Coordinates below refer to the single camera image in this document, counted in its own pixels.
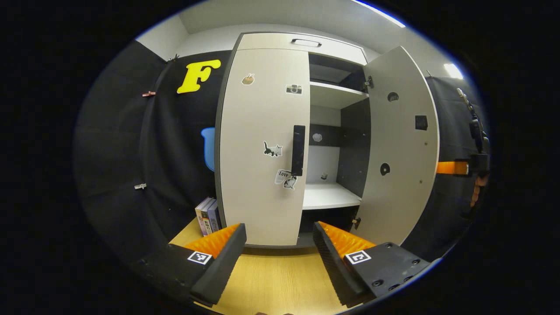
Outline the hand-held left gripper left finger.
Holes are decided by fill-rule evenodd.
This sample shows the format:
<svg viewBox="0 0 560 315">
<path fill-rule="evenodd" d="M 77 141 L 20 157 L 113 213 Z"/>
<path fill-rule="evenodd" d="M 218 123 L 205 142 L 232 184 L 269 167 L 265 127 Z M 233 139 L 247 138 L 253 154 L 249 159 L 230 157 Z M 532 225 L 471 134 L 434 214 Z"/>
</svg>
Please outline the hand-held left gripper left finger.
<svg viewBox="0 0 560 315">
<path fill-rule="evenodd" d="M 180 302 L 219 302 L 246 242 L 245 224 L 234 224 L 188 245 L 166 245 L 131 264 L 150 285 Z"/>
</svg>

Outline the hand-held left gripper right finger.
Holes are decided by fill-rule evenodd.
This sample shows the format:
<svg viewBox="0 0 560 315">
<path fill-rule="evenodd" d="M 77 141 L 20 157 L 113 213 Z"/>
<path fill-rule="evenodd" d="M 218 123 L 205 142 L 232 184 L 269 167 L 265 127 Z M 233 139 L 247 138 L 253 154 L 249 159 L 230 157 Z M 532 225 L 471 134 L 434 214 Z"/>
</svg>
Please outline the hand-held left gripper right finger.
<svg viewBox="0 0 560 315">
<path fill-rule="evenodd" d="M 348 308 L 397 291 L 438 262 L 396 243 L 375 245 L 324 222 L 314 223 L 313 241 L 341 305 Z"/>
</svg>

